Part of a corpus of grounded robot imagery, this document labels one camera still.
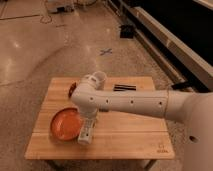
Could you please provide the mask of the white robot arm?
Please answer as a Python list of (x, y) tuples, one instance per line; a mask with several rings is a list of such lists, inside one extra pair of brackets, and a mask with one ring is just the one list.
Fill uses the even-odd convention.
[(182, 171), (213, 171), (213, 92), (174, 90), (106, 91), (105, 76), (85, 75), (69, 90), (81, 115), (98, 109), (165, 118), (186, 125)]

